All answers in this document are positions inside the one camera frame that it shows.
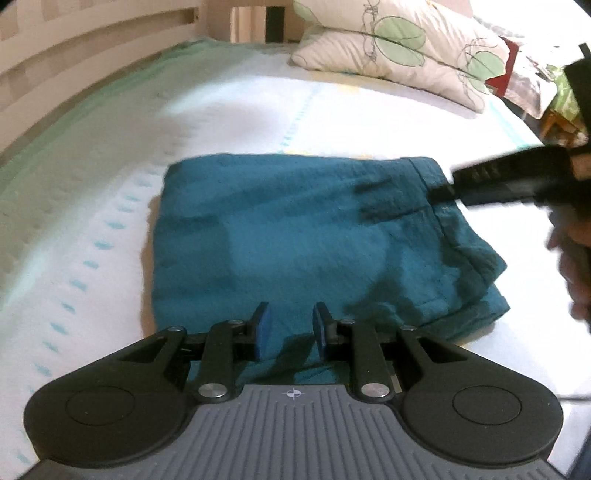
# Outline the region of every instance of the pillow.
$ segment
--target pillow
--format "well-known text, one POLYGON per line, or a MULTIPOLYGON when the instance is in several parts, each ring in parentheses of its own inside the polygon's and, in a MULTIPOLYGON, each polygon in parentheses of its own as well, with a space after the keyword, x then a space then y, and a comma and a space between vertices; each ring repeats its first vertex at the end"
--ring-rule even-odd
POLYGON ((486 27, 427 0, 296 0, 298 15, 326 28, 365 33, 389 40, 401 55, 429 57, 481 80, 505 73, 509 49, 486 27), (483 68, 482 59, 491 71, 483 68))
POLYGON ((312 27, 292 61, 305 69, 356 73, 426 90, 475 112, 485 107, 487 87, 467 73, 412 50, 357 32, 312 27))
POLYGON ((509 57, 501 38, 427 0, 365 1, 295 1, 295 11, 315 26, 293 62, 387 79, 483 111, 484 81, 504 74, 509 57))

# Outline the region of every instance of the gray ribbed plate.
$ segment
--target gray ribbed plate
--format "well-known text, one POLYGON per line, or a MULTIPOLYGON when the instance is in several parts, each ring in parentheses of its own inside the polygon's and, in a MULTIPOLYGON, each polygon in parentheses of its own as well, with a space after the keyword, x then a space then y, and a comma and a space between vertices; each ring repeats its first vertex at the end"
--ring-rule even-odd
POLYGON ((564 480, 536 460, 510 469, 440 459, 406 434, 392 411, 342 385, 249 385, 200 407, 169 447, 107 470, 40 462, 23 480, 564 480))

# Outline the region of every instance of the bed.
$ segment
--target bed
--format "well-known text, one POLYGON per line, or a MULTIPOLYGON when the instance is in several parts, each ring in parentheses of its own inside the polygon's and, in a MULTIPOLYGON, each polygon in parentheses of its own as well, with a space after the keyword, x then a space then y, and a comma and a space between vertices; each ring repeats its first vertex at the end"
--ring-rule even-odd
MULTIPOLYGON (((540 144, 492 95, 477 114, 394 83, 294 67, 289 44, 228 43, 241 36, 237 18, 261 21, 234 7, 288 3, 17 0, 0 17, 2 480, 36 461, 21 418, 36 389, 154 330, 150 229, 169 164, 222 151, 423 155, 449 173, 540 144)), ((556 394, 591 392, 591 336, 570 320, 544 248, 547 212, 465 215, 509 265, 497 285, 512 309, 463 345, 556 394)), ((591 405, 565 404, 564 416, 550 462, 566 473, 591 405)))

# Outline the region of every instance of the folded towel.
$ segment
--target folded towel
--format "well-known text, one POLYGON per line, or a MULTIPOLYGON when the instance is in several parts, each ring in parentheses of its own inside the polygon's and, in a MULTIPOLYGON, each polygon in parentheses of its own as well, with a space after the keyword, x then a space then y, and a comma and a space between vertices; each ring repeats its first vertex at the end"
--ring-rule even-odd
POLYGON ((432 206, 446 178, 429 158, 360 161, 211 155, 170 167, 154 229, 159 329, 248 319, 260 301, 272 332, 239 384, 343 381, 319 362, 311 313, 382 329, 415 325, 458 340, 508 310, 505 269, 456 206, 432 206))

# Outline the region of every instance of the green leaf print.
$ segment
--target green leaf print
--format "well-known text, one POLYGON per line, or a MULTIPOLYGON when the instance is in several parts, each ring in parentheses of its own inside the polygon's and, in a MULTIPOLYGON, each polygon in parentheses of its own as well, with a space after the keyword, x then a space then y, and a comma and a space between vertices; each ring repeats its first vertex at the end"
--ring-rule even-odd
POLYGON ((470 84, 476 89, 478 90, 480 93, 490 93, 490 90, 486 87, 486 85, 484 83, 482 83, 480 80, 478 79, 473 79, 470 78, 470 84))
POLYGON ((494 53, 480 50, 468 60, 467 70, 473 77, 484 81, 503 75, 505 73, 505 62, 494 53))
POLYGON ((307 6, 294 1, 294 10, 295 13, 302 17, 305 21, 320 24, 320 22, 316 18, 316 15, 314 15, 314 12, 310 10, 307 6))
POLYGON ((407 67, 422 67, 425 65, 425 57, 422 53, 379 37, 375 39, 375 43, 384 57, 394 63, 407 67))
POLYGON ((402 17, 383 17, 374 26, 374 35, 418 50, 425 45, 425 31, 402 17))
POLYGON ((463 103, 462 105, 467 106, 475 112, 482 112, 485 103, 482 95, 479 95, 478 92, 481 92, 480 89, 483 87, 486 88, 486 86, 480 80, 469 77, 465 72, 460 70, 457 71, 457 78, 462 83, 464 95, 466 96, 466 103, 463 103))

